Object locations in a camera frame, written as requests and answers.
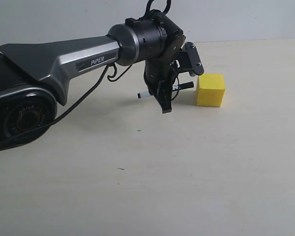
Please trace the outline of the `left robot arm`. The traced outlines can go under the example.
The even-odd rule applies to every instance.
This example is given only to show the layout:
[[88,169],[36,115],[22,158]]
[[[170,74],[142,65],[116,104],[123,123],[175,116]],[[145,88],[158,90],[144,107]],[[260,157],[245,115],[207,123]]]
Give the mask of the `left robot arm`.
[[40,138],[63,119],[58,105],[68,101],[73,80],[102,68],[91,94],[110,68],[129,69],[144,62],[144,81],[162,112],[172,110],[172,85],[178,76],[176,59],[185,42],[183,30],[164,15],[111,27],[104,36],[65,41],[0,46],[0,151]]

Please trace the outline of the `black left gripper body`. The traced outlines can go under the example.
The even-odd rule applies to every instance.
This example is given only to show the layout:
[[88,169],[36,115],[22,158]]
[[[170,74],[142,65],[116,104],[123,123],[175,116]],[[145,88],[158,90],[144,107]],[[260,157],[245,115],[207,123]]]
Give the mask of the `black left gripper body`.
[[144,81],[150,95],[165,98],[168,93],[168,98],[175,98],[176,95],[172,97],[169,86],[172,86],[178,77],[177,69],[175,61],[167,64],[160,60],[145,60]]

